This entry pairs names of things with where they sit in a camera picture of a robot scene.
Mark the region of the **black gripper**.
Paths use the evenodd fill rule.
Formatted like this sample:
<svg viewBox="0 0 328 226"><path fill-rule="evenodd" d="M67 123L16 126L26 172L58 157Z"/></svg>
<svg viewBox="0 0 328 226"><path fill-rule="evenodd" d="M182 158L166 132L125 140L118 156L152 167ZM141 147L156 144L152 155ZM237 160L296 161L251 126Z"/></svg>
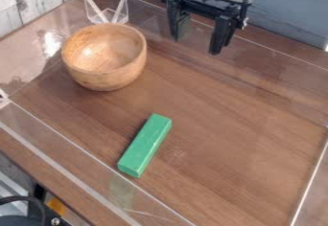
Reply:
<svg viewBox="0 0 328 226"><path fill-rule="evenodd" d="M186 10L208 16L225 14L216 18L210 38L209 53L217 55L229 44L236 22L239 29L248 26L248 8L252 4L253 0L166 0L168 23L174 40L180 41L188 31L192 15Z"/></svg>

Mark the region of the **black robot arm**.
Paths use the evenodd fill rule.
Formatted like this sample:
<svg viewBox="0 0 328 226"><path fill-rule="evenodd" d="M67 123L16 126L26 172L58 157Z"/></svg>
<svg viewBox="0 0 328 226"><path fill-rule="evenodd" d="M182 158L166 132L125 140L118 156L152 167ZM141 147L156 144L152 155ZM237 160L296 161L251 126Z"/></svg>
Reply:
<svg viewBox="0 0 328 226"><path fill-rule="evenodd" d="M253 0L164 0L170 34L178 41L192 21L192 14L214 20L214 29L210 37L209 53L217 55L237 29L248 26L248 9Z"/></svg>

